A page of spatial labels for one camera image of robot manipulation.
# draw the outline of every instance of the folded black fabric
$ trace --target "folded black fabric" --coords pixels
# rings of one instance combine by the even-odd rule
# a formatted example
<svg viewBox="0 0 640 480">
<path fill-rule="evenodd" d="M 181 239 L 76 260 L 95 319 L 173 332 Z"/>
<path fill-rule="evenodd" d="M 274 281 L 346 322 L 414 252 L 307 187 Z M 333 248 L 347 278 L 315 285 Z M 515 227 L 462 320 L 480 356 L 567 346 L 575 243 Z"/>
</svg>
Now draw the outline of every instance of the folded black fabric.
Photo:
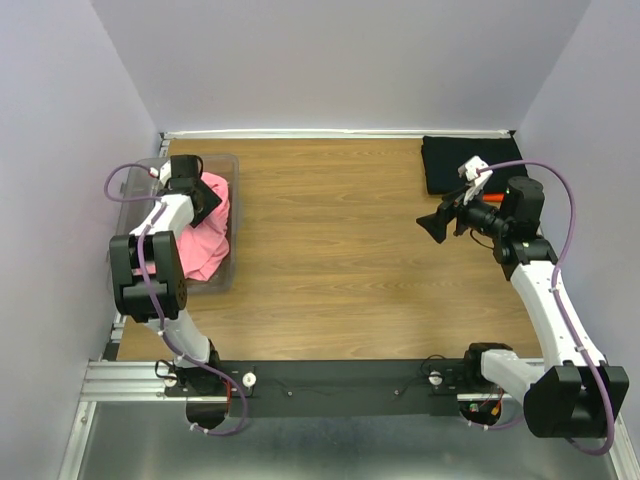
<svg viewBox="0 0 640 480">
<path fill-rule="evenodd" d="M 522 160 L 513 138 L 451 138 L 424 137 L 422 161 L 427 177 L 427 192 L 440 195 L 464 185 L 458 177 L 458 167 L 478 155 L 489 165 Z M 504 193 L 507 180 L 515 176 L 528 176 L 524 166 L 496 170 L 487 182 L 485 193 Z"/>
</svg>

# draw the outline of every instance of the clear plastic container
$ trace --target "clear plastic container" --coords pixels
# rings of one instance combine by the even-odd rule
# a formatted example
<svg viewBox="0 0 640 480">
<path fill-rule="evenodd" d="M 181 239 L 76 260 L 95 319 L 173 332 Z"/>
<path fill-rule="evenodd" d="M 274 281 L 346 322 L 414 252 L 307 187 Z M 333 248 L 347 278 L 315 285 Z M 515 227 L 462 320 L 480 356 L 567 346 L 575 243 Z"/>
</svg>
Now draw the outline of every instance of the clear plastic container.
<svg viewBox="0 0 640 480">
<path fill-rule="evenodd" d="M 187 280 L 189 293 L 220 293 L 231 288 L 236 270 L 236 232 L 240 223 L 240 197 L 238 196 L 238 159 L 234 155 L 200 155 L 204 171 L 221 176 L 229 183 L 229 218 L 227 220 L 227 241 L 229 253 L 208 282 Z M 160 168 L 168 158 L 147 158 L 138 163 L 147 167 Z M 124 198 L 154 195 L 159 182 L 140 168 L 129 169 L 127 182 L 123 185 Z M 123 203 L 118 218 L 116 235 L 125 235 L 136 228 L 153 208 L 153 201 Z"/>
</svg>

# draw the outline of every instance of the pink towel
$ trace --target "pink towel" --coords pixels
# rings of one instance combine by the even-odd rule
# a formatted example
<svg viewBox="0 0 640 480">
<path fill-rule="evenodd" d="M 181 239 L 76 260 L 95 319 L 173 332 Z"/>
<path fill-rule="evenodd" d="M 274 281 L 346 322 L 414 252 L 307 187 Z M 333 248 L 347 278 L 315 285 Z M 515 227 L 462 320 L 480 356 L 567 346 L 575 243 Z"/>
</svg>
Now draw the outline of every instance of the pink towel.
<svg viewBox="0 0 640 480">
<path fill-rule="evenodd" d="M 222 203 L 196 228 L 187 225 L 177 243 L 184 276 L 206 282 L 229 253 L 229 242 L 225 236 L 229 186 L 224 178 L 208 172 L 202 174 L 202 181 L 222 199 Z"/>
</svg>

